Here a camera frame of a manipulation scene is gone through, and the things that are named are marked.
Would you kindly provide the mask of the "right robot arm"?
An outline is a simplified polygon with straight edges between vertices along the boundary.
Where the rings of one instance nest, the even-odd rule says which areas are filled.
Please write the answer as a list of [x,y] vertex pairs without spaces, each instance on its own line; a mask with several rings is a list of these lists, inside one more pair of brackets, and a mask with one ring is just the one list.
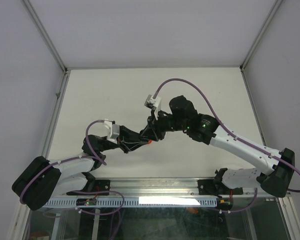
[[144,105],[151,110],[140,135],[152,141],[163,140],[167,132],[182,131],[192,140],[223,149],[253,165],[250,169],[221,168],[213,187],[220,194],[235,188],[261,188],[266,193],[286,196],[295,166],[295,153],[289,149],[268,148],[227,132],[217,119],[198,113],[183,95],[169,102],[171,113],[161,110],[161,99],[149,95]]

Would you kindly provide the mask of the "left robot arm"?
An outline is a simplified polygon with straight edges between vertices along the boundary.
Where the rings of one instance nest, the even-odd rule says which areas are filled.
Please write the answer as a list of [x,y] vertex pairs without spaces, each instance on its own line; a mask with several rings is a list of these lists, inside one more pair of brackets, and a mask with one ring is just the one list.
[[82,152],[76,156],[55,162],[37,156],[12,184],[12,191],[32,211],[62,194],[92,193],[96,183],[91,172],[105,164],[104,151],[121,149],[127,154],[152,142],[145,131],[135,132],[116,124],[112,129],[114,132],[107,136],[86,135]]

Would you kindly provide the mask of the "aluminium mounting rail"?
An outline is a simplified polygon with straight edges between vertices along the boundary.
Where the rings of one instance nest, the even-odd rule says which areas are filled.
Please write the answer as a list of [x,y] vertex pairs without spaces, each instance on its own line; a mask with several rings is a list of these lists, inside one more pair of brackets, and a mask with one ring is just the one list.
[[[187,178],[187,177],[168,177],[168,178],[95,178],[94,180],[110,180],[110,190],[116,191],[128,197],[141,196],[170,196],[170,197],[218,197],[214,195],[199,195],[197,180],[212,179]],[[68,178],[58,183],[52,198],[67,196],[67,192],[82,190],[84,181],[79,178]],[[253,197],[255,190],[253,187],[242,186],[243,195],[222,195],[222,198],[229,197]]]

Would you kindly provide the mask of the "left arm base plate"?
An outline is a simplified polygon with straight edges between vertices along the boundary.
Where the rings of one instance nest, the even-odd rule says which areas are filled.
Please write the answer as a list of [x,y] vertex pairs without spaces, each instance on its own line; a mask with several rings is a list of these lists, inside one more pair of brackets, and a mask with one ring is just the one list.
[[94,181],[88,181],[87,185],[82,189],[79,190],[77,193],[74,191],[67,192],[67,196],[88,196],[92,195],[94,192],[104,192],[108,191],[111,188],[111,181],[109,179],[96,179]]

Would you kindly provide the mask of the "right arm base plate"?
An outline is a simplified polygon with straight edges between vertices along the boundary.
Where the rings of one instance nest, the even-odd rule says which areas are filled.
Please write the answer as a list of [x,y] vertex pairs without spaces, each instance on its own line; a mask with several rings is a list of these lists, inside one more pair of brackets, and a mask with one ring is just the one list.
[[214,183],[213,179],[199,179],[197,180],[197,188],[199,195],[213,195],[221,197],[223,195],[243,195],[242,187],[228,188],[221,182]]

